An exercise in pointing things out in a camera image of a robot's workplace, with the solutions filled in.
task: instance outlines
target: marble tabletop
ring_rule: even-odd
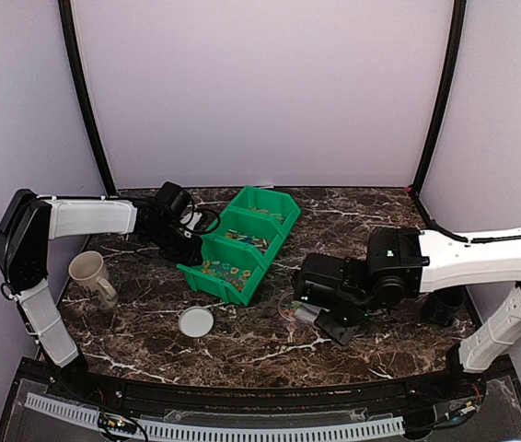
[[[289,277],[310,252],[365,257],[377,227],[422,227],[402,189],[281,188],[302,208],[287,241],[248,307],[224,305],[193,292],[182,272],[132,236],[96,235],[87,248],[105,257],[120,294],[109,311],[97,309],[71,283],[60,305],[64,322],[93,372],[200,387],[281,388],[341,385],[404,378],[443,369],[445,352],[471,334],[462,308],[449,328],[419,322],[423,299],[368,322],[346,346],[300,322],[283,319],[279,300],[292,292]],[[198,206],[222,210],[238,189],[190,190]],[[131,191],[132,196],[154,191]],[[198,339],[179,331],[191,306],[214,314],[214,328]]]

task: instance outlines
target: black frame post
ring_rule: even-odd
[[[448,34],[448,43],[446,45],[445,63],[443,65],[443,74],[438,86],[436,102],[434,104],[433,117],[428,128],[428,135],[424,143],[423,153],[418,164],[414,182],[410,186],[410,194],[413,198],[418,199],[423,189],[426,174],[433,160],[434,148],[441,131],[443,118],[445,117],[446,104],[453,83],[453,75],[455,74],[455,66],[457,65],[457,55],[459,52],[459,44],[461,43],[461,33],[463,31],[463,23],[465,22],[465,8],[467,0],[455,0],[453,5],[453,17],[451,19],[451,29]]]
[[[78,49],[78,41],[76,39],[72,5],[70,0],[58,0],[58,6],[60,8],[60,20],[62,21],[62,31],[64,42],[66,44],[66,52],[68,53],[68,63],[70,64],[70,71],[73,75],[73,81],[75,82],[78,106],[83,114],[88,141],[91,144],[95,161],[97,161],[98,172],[103,181],[105,192],[107,192],[107,195],[111,196],[117,192],[117,189],[115,188],[110,166],[105,157],[103,144],[101,143],[101,138],[98,134],[95,114],[93,113],[93,107],[91,106],[91,101],[88,95],[87,81],[85,80],[85,73],[83,72],[80,51]]]

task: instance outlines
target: mug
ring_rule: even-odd
[[[99,308],[106,310],[117,303],[117,291],[110,284],[110,274],[100,253],[85,251],[68,266],[70,277],[91,293],[98,294]]]

